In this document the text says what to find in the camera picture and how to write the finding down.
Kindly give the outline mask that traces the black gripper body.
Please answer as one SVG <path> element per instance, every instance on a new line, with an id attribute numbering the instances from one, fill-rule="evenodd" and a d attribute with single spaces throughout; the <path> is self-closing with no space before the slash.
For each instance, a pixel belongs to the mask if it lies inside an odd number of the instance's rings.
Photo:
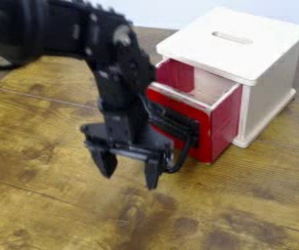
<path id="1" fill-rule="evenodd" d="M 156 110 L 147 89 L 155 81 L 155 66 L 124 17 L 90 18 L 87 49 L 104 118 L 83 128 L 92 159 L 114 161 L 123 155 L 143 161 L 170 160 L 172 142 L 150 125 Z"/>

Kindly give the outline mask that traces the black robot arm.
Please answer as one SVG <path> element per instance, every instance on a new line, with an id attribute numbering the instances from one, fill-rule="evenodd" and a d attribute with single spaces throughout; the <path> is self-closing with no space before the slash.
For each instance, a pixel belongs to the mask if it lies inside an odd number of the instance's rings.
<path id="1" fill-rule="evenodd" d="M 172 156 L 172 142 L 150 125 L 147 89 L 155 66 L 127 18 L 84 0 L 0 0 L 0 57 L 15 69 L 44 56 L 87 62 L 104 121 L 82 127 L 91 157 L 111 177 L 120 155 L 146 162 L 155 189 Z"/>

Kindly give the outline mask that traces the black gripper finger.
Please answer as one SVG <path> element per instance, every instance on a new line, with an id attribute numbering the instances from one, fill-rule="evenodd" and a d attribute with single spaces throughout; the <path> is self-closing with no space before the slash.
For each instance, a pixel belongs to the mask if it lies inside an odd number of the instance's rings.
<path id="1" fill-rule="evenodd" d="M 111 178 L 118 167 L 116 155 L 111 153 L 108 150 L 99 148 L 92 148 L 90 150 L 90 154 L 96 164 L 96 167 L 100 171 L 100 174 L 106 178 Z"/>
<path id="2" fill-rule="evenodd" d="M 163 172 L 162 163 L 158 160 L 151 159 L 146 165 L 146 179 L 147 179 L 148 189 L 156 189 L 162 172 Z"/>

